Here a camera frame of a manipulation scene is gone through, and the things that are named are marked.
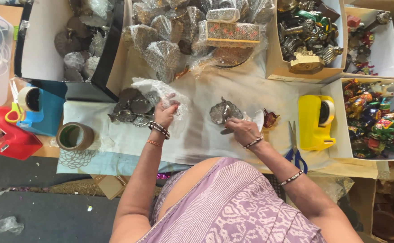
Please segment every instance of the bangle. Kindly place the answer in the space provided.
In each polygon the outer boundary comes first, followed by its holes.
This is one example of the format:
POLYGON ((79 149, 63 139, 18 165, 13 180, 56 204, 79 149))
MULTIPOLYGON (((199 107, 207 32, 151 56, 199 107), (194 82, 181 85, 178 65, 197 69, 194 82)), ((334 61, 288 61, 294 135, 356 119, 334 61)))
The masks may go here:
POLYGON ((263 136, 261 136, 258 139, 254 140, 252 143, 248 144, 247 146, 244 146, 244 149, 247 149, 247 148, 253 146, 254 144, 256 144, 256 143, 258 143, 258 142, 260 142, 262 140, 263 140, 263 136))
POLYGON ((157 131, 159 131, 160 133, 162 133, 165 137, 166 140, 170 139, 170 133, 167 131, 167 129, 164 129, 164 127, 162 125, 160 125, 159 123, 157 123, 156 121, 150 121, 148 124, 148 127, 150 130, 155 129, 157 131))
POLYGON ((280 183, 280 185, 286 185, 287 183, 291 182, 292 180, 298 178, 304 171, 300 170, 296 175, 292 176, 290 179, 280 183))
POLYGON ((146 140, 146 142, 150 143, 150 144, 153 144, 153 145, 156 145, 156 146, 161 146, 160 143, 157 143, 157 142, 154 142, 154 141, 151 141, 151 140, 146 140))

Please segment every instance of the white tablecloth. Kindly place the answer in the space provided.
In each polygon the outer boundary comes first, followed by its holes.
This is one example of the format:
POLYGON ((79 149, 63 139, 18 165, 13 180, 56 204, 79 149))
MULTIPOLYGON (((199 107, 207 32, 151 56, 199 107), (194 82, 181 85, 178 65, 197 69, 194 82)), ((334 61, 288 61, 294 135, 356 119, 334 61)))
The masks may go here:
MULTIPOLYGON (((263 108, 280 115, 275 125, 264 130, 264 134, 265 140, 278 152, 286 154, 291 148, 288 121, 296 121, 298 130, 299 96, 318 95, 322 85, 267 80, 264 59, 265 53, 262 53, 253 61, 232 70, 203 72, 197 78, 188 73, 174 81, 171 86, 191 100, 190 115, 184 130, 172 129, 171 139, 164 143, 161 160, 194 165, 206 158, 228 156, 243 159, 261 172, 268 172, 267 167, 252 152, 244 150, 232 134, 220 134, 223 127, 212 123, 210 108, 224 96, 249 116, 263 108)), ((130 52, 128 60, 123 88, 129 87, 133 77, 156 79, 155 72, 135 52, 130 52)), ((139 156, 150 130, 117 121, 111 123, 107 113, 111 113, 114 106, 111 103, 67 101, 64 104, 64 123, 75 121, 92 127, 96 140, 89 149, 139 156)), ((327 150, 300 152, 309 170, 346 175, 350 170, 366 168, 360 172, 367 174, 363 177, 377 176, 373 161, 331 159, 327 150), (340 164, 346 164, 350 169, 343 171, 340 164)))

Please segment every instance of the yellow tape dispenser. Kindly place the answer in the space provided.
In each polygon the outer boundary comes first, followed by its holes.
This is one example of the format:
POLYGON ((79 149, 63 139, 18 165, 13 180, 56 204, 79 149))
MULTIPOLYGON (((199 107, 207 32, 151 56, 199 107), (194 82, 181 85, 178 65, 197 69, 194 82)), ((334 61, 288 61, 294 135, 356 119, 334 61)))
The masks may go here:
POLYGON ((299 97, 299 140, 303 150, 323 150, 335 144, 330 125, 335 117, 334 100, 329 96, 299 97))

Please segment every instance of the woman's left arm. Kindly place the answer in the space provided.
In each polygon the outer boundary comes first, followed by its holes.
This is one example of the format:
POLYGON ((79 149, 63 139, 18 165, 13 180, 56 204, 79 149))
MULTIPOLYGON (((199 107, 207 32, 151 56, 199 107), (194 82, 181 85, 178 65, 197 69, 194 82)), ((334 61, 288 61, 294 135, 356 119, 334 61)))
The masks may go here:
MULTIPOLYGON (((178 105, 173 105, 163 109, 159 103, 155 108, 154 120, 167 129, 177 108, 178 105)), ((165 138, 161 132, 155 129, 151 131, 148 140, 160 146, 146 143, 143 147, 137 166, 119 201, 110 243, 135 242, 149 231, 149 210, 165 138)))

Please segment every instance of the woman's right arm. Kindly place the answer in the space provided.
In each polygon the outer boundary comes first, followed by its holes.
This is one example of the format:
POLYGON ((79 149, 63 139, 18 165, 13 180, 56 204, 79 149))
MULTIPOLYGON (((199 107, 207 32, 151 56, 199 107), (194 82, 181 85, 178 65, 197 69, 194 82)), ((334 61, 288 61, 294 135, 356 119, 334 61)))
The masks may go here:
MULTIPOLYGON (((246 146, 260 137, 257 125, 239 119, 228 119, 226 127, 235 131, 235 139, 246 146)), ((280 155, 268 142, 260 141, 249 148, 272 171, 280 182, 286 181, 299 169, 280 155)), ((291 201, 313 224, 321 228, 329 243, 362 242, 343 211, 305 174, 283 186, 291 201)))

